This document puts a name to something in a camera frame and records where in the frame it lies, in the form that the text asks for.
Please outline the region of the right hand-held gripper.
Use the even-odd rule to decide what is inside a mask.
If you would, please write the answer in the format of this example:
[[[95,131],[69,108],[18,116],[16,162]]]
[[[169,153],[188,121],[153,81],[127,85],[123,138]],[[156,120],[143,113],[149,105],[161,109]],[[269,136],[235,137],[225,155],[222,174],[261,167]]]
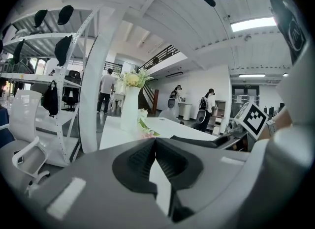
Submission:
[[[248,152],[251,152],[267,121],[268,115],[258,105],[247,102],[228,123],[227,135],[216,138],[212,143],[216,145],[217,149],[224,150],[242,140],[246,141],[245,147]]]

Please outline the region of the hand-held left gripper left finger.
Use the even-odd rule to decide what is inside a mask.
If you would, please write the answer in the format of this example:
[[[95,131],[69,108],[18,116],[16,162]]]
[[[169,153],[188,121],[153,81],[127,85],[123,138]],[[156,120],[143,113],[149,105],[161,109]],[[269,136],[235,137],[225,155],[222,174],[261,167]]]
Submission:
[[[30,211],[45,229],[165,229],[172,221],[141,179],[154,139],[84,155],[33,192]]]

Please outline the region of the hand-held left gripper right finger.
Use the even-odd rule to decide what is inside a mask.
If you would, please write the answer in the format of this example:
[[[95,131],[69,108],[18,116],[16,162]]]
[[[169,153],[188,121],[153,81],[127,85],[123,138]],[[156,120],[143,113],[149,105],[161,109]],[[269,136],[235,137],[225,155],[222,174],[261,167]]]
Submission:
[[[155,138],[154,161],[170,183],[168,214],[153,205],[154,224],[237,224],[254,184],[253,156]]]

